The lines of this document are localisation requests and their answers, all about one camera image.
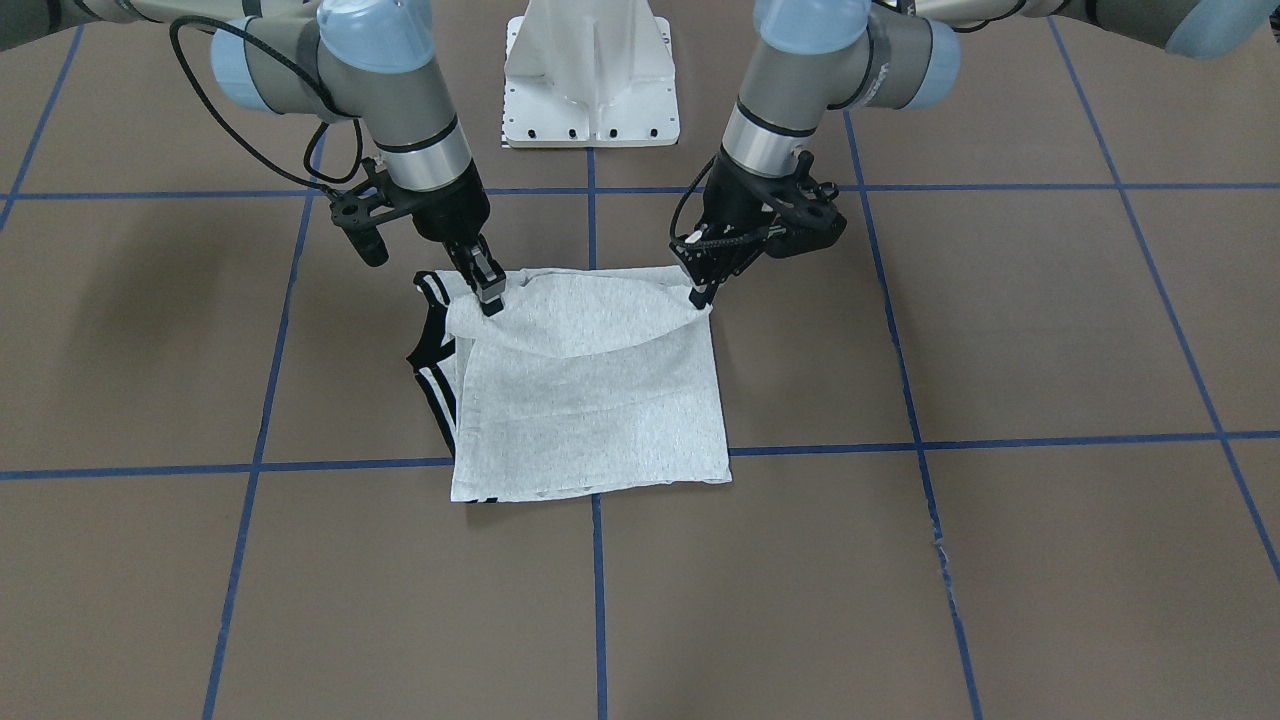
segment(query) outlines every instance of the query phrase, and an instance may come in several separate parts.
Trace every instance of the light gray fabric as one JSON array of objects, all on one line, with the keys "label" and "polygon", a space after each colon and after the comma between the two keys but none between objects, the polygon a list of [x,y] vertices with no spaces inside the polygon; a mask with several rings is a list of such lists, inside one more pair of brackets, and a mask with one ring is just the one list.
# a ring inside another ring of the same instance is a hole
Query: light gray fabric
[{"label": "light gray fabric", "polygon": [[454,501],[731,479],[710,309],[689,302],[678,268],[511,273],[493,318],[456,273],[440,278]]}]

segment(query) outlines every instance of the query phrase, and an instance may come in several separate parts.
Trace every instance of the light blue joint cap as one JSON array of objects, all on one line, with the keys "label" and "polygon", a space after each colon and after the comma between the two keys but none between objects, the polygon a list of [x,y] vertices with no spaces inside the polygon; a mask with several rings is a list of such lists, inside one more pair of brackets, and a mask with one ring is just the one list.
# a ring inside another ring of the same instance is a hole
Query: light blue joint cap
[{"label": "light blue joint cap", "polygon": [[951,92],[956,78],[960,77],[960,40],[956,32],[951,26],[937,20],[929,20],[929,29],[933,31],[929,67],[924,70],[924,79],[915,91],[915,97],[902,106],[904,110],[937,105]]},{"label": "light blue joint cap", "polygon": [[1277,0],[1201,0],[1183,18],[1165,50],[1197,60],[1221,58],[1244,44],[1276,9]]},{"label": "light blue joint cap", "polygon": [[398,74],[435,56],[431,0],[321,0],[316,22],[325,47],[353,68]]},{"label": "light blue joint cap", "polygon": [[[241,29],[248,27],[250,18],[228,20],[228,24]],[[223,88],[227,97],[230,97],[241,108],[250,110],[265,110],[274,113],[262,100],[253,85],[253,76],[248,72],[248,58],[244,56],[244,41],[239,37],[220,29],[214,33],[212,45],[209,46],[209,64],[214,67],[214,78],[218,87]]]},{"label": "light blue joint cap", "polygon": [[867,32],[872,0],[755,0],[755,31],[792,55],[844,50]]}]

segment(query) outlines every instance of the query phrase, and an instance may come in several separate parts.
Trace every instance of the blue grid line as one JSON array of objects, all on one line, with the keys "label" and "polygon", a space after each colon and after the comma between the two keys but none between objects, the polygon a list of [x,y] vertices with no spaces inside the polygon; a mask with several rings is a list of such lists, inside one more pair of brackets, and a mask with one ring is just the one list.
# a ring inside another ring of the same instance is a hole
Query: blue grid line
[{"label": "blue grid line", "polygon": [[[1229,432],[1233,441],[1280,439],[1280,430]],[[1039,438],[993,438],[925,441],[927,451],[1005,450],[1019,447],[1105,447],[1112,445],[1161,445],[1179,442],[1217,442],[1217,433],[1161,433],[1140,436],[1084,436]],[[774,457],[783,455],[859,455],[877,452],[913,452],[913,442],[867,442],[855,445],[782,445],[731,447],[731,457]],[[298,473],[328,470],[378,470],[397,468],[447,468],[452,457],[372,457],[361,460],[287,460],[259,464],[260,473]],[[136,465],[119,468],[52,468],[36,470],[0,470],[4,480],[58,480],[93,478],[129,478],[140,475],[216,475],[252,471],[251,462],[209,465]]]},{"label": "blue grid line", "polygon": [[[1025,191],[1088,191],[1088,190],[1280,190],[1280,182],[1220,182],[1220,183],[901,183],[868,184],[867,192],[1025,192]],[[845,192],[858,192],[856,184],[842,184]],[[682,195],[687,188],[677,186],[653,187],[489,187],[488,195]],[[695,192],[703,192],[699,187]],[[136,192],[18,192],[0,193],[0,200],[207,200],[241,197],[306,197],[306,190],[175,190]]]},{"label": "blue grid line", "polygon": [[1230,439],[1280,439],[1280,430],[1245,430],[1242,433],[1226,433]]},{"label": "blue grid line", "polygon": [[22,164],[18,167],[18,176],[13,178],[13,187],[9,188],[9,193],[5,197],[4,209],[0,209],[0,231],[3,231],[5,223],[9,222],[9,214],[13,213],[13,205],[18,201],[18,192],[22,190],[22,181],[27,179],[27,170],[31,169],[31,160],[36,156],[36,146],[40,145],[40,138],[45,135],[45,126],[49,124],[49,117],[54,114],[54,105],[58,102],[58,96],[63,92],[63,83],[67,82],[67,74],[72,69],[72,61],[76,60],[76,51],[79,50],[79,41],[83,36],[84,26],[76,28],[76,35],[72,36],[70,47],[67,49],[67,58],[63,60],[61,69],[58,70],[58,79],[54,81],[54,87],[49,91],[49,100],[45,101],[45,109],[40,113],[40,120],[36,122],[36,131],[31,133],[31,142],[27,143],[27,152],[22,156]]},{"label": "blue grid line", "polygon": [[1125,190],[1280,190],[1280,182],[1123,182]]},{"label": "blue grid line", "polygon": [[586,187],[486,187],[486,195],[588,195]]},{"label": "blue grid line", "polygon": [[604,624],[604,518],[600,493],[591,496],[591,575],[595,589],[595,717],[609,719],[609,667]]},{"label": "blue grid line", "polygon": [[[586,149],[586,268],[598,269],[595,247],[595,149]],[[604,615],[604,519],[600,493],[591,496],[591,575],[595,592],[595,716],[609,717],[609,671]]]},{"label": "blue grid line", "polygon": [[586,268],[598,269],[595,252],[595,149],[586,149]]},{"label": "blue grid line", "polygon": [[884,260],[881,255],[879,240],[876,234],[876,219],[872,215],[870,196],[867,192],[867,178],[863,174],[863,160],[858,152],[858,138],[854,135],[854,120],[849,110],[844,113],[845,135],[849,137],[849,155],[854,161],[854,174],[858,177],[858,195],[863,204],[863,215],[867,220],[867,237],[870,242],[872,259],[876,261],[876,278],[879,281],[881,292],[884,296],[884,322],[888,325],[888,334],[893,342],[893,352],[897,355],[897,369],[902,379],[902,401],[906,405],[906,419],[911,425],[911,443],[915,450],[916,465],[920,469],[920,484],[924,488],[924,500],[929,509],[929,520],[933,523],[933,550],[938,555],[938,569],[942,573],[942,585],[947,594],[947,607],[951,611],[951,626],[956,635],[956,650],[960,653],[960,666],[964,670],[965,687],[969,691],[969,707],[974,720],[983,720],[982,698],[978,694],[978,682],[973,673],[973,661],[969,657],[969,639],[965,634],[964,620],[960,618],[960,607],[956,603],[955,583],[951,578],[951,561],[942,547],[942,518],[938,514],[938,503],[933,495],[933,479],[929,474],[929,459],[920,434],[920,421],[915,414],[915,400],[911,396],[911,378],[906,370],[906,355],[902,352],[902,338],[899,334],[897,319],[893,315],[893,299],[888,287],[888,275],[884,273]]},{"label": "blue grid line", "polygon": [[4,480],[72,480],[93,478],[137,478],[148,475],[220,475],[227,473],[248,473],[253,466],[248,462],[227,465],[147,465],[141,468],[67,468],[52,470],[4,470]]},{"label": "blue grid line", "polygon": [[[916,184],[916,183],[900,183],[900,184],[868,184],[865,186],[867,192],[1009,192],[1009,191],[1041,191],[1041,190],[1115,190],[1116,186],[1112,183],[1018,183],[1018,182],[1005,182],[1005,183],[943,183],[943,184]],[[856,184],[842,184],[840,190],[856,192],[859,186]]]},{"label": "blue grid line", "polygon": [[[316,145],[315,161],[319,167],[324,156],[324,138]],[[302,204],[302,217],[298,219],[298,234],[293,243],[293,259],[289,263],[289,279],[284,287],[284,301],[280,306],[280,323],[275,333],[275,350],[271,355],[271,370],[266,378],[266,391],[262,398],[262,420],[257,429],[257,441],[253,446],[253,462],[250,470],[248,482],[244,484],[244,503],[241,507],[239,528],[236,533],[236,550],[232,555],[232,566],[227,577],[227,594],[223,600],[223,614],[218,628],[218,643],[214,647],[214,659],[209,669],[209,687],[205,691],[205,706],[202,720],[212,720],[214,706],[218,702],[218,687],[221,682],[223,661],[227,657],[227,641],[230,637],[232,616],[236,611],[236,592],[239,589],[241,569],[244,565],[244,547],[248,544],[248,528],[253,519],[253,501],[257,497],[257,482],[262,471],[262,456],[266,452],[266,436],[271,425],[271,409],[275,405],[275,388],[280,379],[280,366],[284,360],[284,341],[289,332],[289,309],[293,305],[293,287],[298,282],[298,265],[302,260],[302,250],[307,242],[307,228],[311,224],[311,206],[320,193],[307,191]]]},{"label": "blue grid line", "polygon": [[778,455],[856,455],[864,452],[908,452],[910,442],[868,442],[860,445],[791,445],[765,447],[731,447],[730,457],[773,457]]},{"label": "blue grid line", "polygon": [[[618,187],[596,187],[594,192],[599,195],[684,195],[689,187],[677,187],[673,184],[663,184],[654,187],[631,187],[631,186],[618,186]],[[698,187],[695,192],[701,192],[703,188]]]},{"label": "blue grid line", "polygon": [[301,460],[260,462],[262,473],[306,473],[312,470],[381,470],[393,468],[448,468],[452,457],[385,457],[378,460]]},{"label": "blue grid line", "polygon": [[19,200],[204,200],[306,197],[308,190],[169,190],[140,192],[23,192]]},{"label": "blue grid line", "polygon": [[1169,442],[1217,442],[1217,433],[1161,433],[1147,436],[1087,436],[1011,439],[957,439],[925,442],[925,450],[1001,450],[1016,447],[1089,447],[1106,445],[1157,445]]},{"label": "blue grid line", "polygon": [[1115,158],[1111,155],[1111,149],[1107,146],[1106,138],[1102,136],[1102,126],[1098,124],[1098,118],[1093,113],[1093,106],[1089,105],[1089,99],[1084,94],[1084,85],[1080,82],[1080,76],[1075,72],[1075,64],[1071,63],[1071,54],[1066,49],[1066,42],[1062,40],[1062,35],[1057,29],[1057,23],[1053,18],[1048,19],[1050,29],[1053,32],[1053,40],[1057,42],[1059,53],[1062,55],[1062,61],[1066,64],[1066,72],[1071,76],[1071,83],[1075,85],[1075,92],[1080,97],[1080,105],[1084,108],[1084,114],[1089,119],[1089,126],[1093,128],[1093,135],[1098,141],[1098,147],[1102,150],[1102,156],[1107,161],[1107,168],[1111,170],[1111,177],[1115,178],[1117,191],[1120,192],[1120,200],[1124,202],[1125,213],[1129,215],[1129,224],[1133,227],[1134,237],[1138,240],[1138,247],[1142,250],[1142,255],[1147,261],[1147,270],[1151,273],[1151,279],[1156,284],[1156,291],[1160,293],[1160,300],[1165,305],[1165,313],[1169,315],[1169,322],[1174,328],[1174,333],[1178,336],[1178,345],[1183,348],[1183,355],[1187,357],[1187,365],[1190,368],[1192,377],[1196,379],[1196,387],[1199,389],[1201,400],[1204,402],[1204,410],[1208,411],[1210,420],[1213,423],[1213,432],[1217,436],[1222,452],[1226,455],[1226,464],[1231,468],[1231,475],[1235,478],[1235,484],[1240,491],[1240,496],[1244,500],[1244,505],[1249,511],[1249,518],[1253,520],[1253,527],[1258,533],[1258,539],[1262,542],[1262,547],[1267,553],[1267,560],[1271,561],[1271,571],[1275,574],[1276,580],[1280,580],[1280,557],[1276,556],[1275,544],[1271,542],[1271,537],[1267,534],[1266,524],[1262,521],[1262,515],[1258,512],[1258,506],[1253,501],[1253,493],[1249,491],[1249,483],[1244,478],[1244,473],[1240,471],[1240,464],[1235,459],[1235,451],[1231,450],[1231,442],[1226,434],[1226,429],[1222,427],[1222,419],[1217,414],[1217,407],[1213,405],[1213,398],[1210,397],[1208,386],[1204,383],[1204,377],[1201,373],[1199,365],[1196,363],[1196,355],[1192,352],[1190,342],[1187,340],[1187,333],[1183,332],[1183,324],[1178,319],[1178,313],[1174,310],[1174,302],[1169,296],[1169,291],[1165,288],[1165,281],[1160,275],[1160,270],[1156,268],[1156,258],[1151,252],[1151,247],[1147,243],[1147,236],[1142,231],[1142,223],[1138,222],[1138,213],[1133,208],[1133,202],[1129,199],[1129,192],[1125,184],[1120,182],[1120,170],[1116,168]]}]

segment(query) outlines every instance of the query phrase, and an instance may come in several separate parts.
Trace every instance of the gray cloth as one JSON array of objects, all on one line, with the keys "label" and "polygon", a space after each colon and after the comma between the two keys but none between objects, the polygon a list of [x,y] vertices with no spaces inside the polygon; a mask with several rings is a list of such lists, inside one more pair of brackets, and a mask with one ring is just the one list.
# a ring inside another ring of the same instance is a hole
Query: gray cloth
[{"label": "gray cloth", "polygon": [[438,274],[453,297],[456,354],[438,366],[457,398],[454,501],[731,479],[710,309],[678,268],[515,272],[493,318]]}]

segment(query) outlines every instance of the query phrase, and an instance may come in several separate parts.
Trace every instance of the silver metal ring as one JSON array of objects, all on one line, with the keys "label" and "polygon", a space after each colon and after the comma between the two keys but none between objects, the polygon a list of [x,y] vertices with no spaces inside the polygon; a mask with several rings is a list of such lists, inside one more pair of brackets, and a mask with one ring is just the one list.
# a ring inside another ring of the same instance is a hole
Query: silver metal ring
[{"label": "silver metal ring", "polygon": [[449,184],[471,165],[471,146],[467,145],[461,124],[430,147],[410,152],[383,150],[381,155],[392,181],[419,192]]},{"label": "silver metal ring", "polygon": [[759,176],[781,178],[796,169],[797,151],[809,146],[809,137],[762,128],[735,106],[724,128],[723,145],[724,152],[739,165]]}]

